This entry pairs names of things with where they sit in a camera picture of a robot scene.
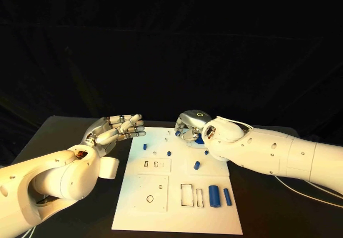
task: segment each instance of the table surface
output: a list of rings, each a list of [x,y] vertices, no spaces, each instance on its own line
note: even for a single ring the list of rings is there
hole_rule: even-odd
[[[85,130],[95,120],[57,116],[48,118],[13,163],[65,150],[78,144]],[[153,127],[175,126],[175,122],[163,121],[147,121],[144,124]],[[297,132],[287,127],[266,128],[297,135]],[[132,139],[119,142],[108,154],[110,157],[120,160],[117,178],[98,179],[88,197],[36,227],[34,238],[238,237],[235,235],[111,230],[130,147]],[[237,166],[232,162],[228,162],[228,166],[244,230],[244,235],[240,237],[342,237],[342,208],[294,193],[274,176],[263,175]],[[339,199],[320,192],[304,181],[291,178],[283,178],[283,181],[303,193],[330,202],[342,203]]]

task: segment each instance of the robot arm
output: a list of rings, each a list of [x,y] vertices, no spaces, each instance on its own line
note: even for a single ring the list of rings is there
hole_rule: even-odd
[[[267,175],[307,180],[343,193],[343,147],[254,128],[222,117],[204,121],[202,139],[218,160],[231,160]]]
[[[106,155],[117,141],[146,135],[140,119],[101,118],[80,145],[0,169],[0,237],[18,236],[84,199],[98,177],[116,178],[119,160]]]

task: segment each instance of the white board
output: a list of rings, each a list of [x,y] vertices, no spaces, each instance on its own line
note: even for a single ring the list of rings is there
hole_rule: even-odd
[[[205,154],[204,145],[176,137],[173,128],[147,127],[146,132],[133,139],[113,229],[242,235],[227,162]],[[193,169],[196,161],[199,170]],[[182,184],[192,185],[193,206],[182,206]],[[211,185],[219,187],[219,208],[209,205]],[[189,199],[191,188],[185,188]],[[225,188],[232,206],[227,205]],[[198,207],[201,193],[204,207]]]

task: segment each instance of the black curtain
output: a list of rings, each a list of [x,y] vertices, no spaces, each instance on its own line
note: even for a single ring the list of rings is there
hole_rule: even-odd
[[[52,115],[189,109],[343,144],[342,17],[196,1],[2,2],[2,161]]]

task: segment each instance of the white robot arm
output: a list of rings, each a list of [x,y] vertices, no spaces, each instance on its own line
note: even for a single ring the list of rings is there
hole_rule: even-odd
[[[196,140],[199,133],[212,156],[267,175],[307,180],[343,193],[343,147],[258,129],[199,110],[176,121],[176,135]]]
[[[0,169],[2,238],[16,237],[84,199],[98,177],[116,178],[119,160],[106,155],[117,141],[146,135],[140,119],[101,118],[80,145]]]

